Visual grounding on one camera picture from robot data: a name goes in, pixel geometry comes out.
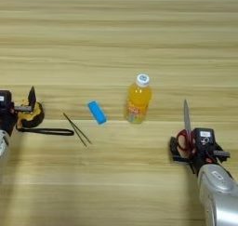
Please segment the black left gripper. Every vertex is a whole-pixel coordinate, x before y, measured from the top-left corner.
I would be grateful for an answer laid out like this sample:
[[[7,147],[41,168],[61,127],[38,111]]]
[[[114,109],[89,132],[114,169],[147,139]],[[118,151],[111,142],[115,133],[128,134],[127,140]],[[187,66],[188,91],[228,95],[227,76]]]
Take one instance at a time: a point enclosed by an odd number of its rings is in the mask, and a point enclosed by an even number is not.
[[[0,130],[4,130],[8,135],[12,134],[13,128],[17,123],[18,113],[30,113],[36,103],[34,87],[31,88],[28,95],[28,106],[16,106],[9,108],[0,108]]]

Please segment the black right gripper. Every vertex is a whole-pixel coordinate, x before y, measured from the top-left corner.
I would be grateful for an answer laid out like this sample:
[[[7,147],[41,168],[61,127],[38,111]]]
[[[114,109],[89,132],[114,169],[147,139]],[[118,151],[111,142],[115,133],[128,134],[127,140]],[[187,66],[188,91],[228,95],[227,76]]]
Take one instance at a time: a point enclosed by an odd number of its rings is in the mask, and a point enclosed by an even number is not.
[[[229,152],[223,151],[223,149],[216,143],[207,143],[205,145],[196,143],[192,145],[192,151],[188,160],[180,155],[178,146],[177,139],[171,137],[169,141],[169,150],[172,154],[173,161],[182,164],[188,164],[190,162],[192,172],[195,175],[199,174],[200,169],[204,165],[217,165],[231,156]]]

